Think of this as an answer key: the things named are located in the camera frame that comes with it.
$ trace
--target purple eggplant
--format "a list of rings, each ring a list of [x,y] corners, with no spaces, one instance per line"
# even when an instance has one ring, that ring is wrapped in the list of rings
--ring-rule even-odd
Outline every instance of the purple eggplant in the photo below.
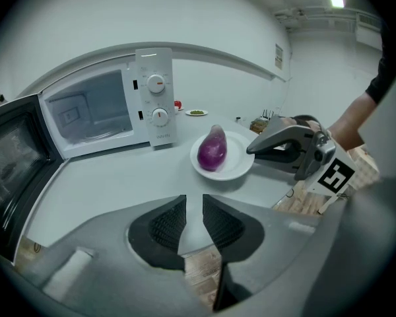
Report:
[[[203,169],[213,172],[224,162],[226,155],[226,134],[216,124],[198,148],[198,163]]]

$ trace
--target white wall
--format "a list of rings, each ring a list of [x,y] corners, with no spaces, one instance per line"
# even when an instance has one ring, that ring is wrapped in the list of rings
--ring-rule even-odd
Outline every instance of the white wall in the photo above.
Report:
[[[282,94],[279,80],[268,81],[255,75],[212,63],[174,60],[174,95],[182,106],[204,109],[249,127],[264,108],[275,110]]]
[[[290,35],[290,86],[281,114],[315,116],[330,126],[376,77],[381,52],[354,34],[301,32]]]
[[[276,43],[288,58],[287,34],[249,0],[23,0],[0,31],[0,91],[12,100],[74,57],[155,41],[224,51],[288,78],[286,62],[282,71],[274,66]],[[236,69],[184,60],[174,67],[175,88],[192,108],[212,110],[217,102],[230,118],[236,112],[251,116],[254,109],[262,111],[262,97],[273,98],[269,81]],[[191,86],[190,77],[200,78],[197,85]]]

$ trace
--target gray countertop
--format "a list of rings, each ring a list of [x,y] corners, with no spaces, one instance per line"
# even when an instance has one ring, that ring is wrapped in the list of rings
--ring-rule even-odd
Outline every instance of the gray countertop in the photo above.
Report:
[[[54,178],[34,209],[26,235],[50,246],[94,216],[154,199],[185,194],[187,225],[179,253],[212,244],[203,224],[202,195],[217,194],[262,207],[272,207],[296,183],[293,175],[257,163],[244,176],[231,181],[212,181],[198,174],[189,151],[214,124],[235,131],[250,141],[254,132],[209,114],[176,116],[178,142],[171,147],[142,144],[73,158]]]

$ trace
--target small plate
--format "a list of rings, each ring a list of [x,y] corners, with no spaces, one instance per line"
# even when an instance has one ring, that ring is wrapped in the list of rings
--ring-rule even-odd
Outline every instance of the small plate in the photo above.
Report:
[[[191,112],[193,112],[193,111],[195,111],[195,110],[199,110],[200,112],[203,112],[204,114],[191,114]],[[186,115],[189,115],[189,116],[204,116],[204,115],[207,115],[208,112],[207,112],[206,110],[202,110],[202,109],[191,109],[191,110],[187,110],[187,111],[185,112],[185,114],[186,114]]]
[[[207,136],[201,136],[191,148],[189,157],[193,167],[202,176],[211,180],[229,181],[239,178],[252,167],[255,158],[254,154],[246,153],[246,148],[251,143],[248,139],[233,131],[225,131],[225,134],[227,140],[226,160],[214,172],[202,169],[197,160],[198,148]]]

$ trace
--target microwave dial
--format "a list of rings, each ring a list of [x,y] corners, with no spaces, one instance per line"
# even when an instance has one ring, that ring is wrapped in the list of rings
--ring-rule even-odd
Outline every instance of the microwave dial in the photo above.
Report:
[[[147,79],[147,87],[154,94],[162,92],[165,86],[166,80],[159,74],[153,74]]]
[[[152,112],[152,122],[158,127],[163,127],[169,121],[169,115],[167,111],[163,108],[157,108]]]

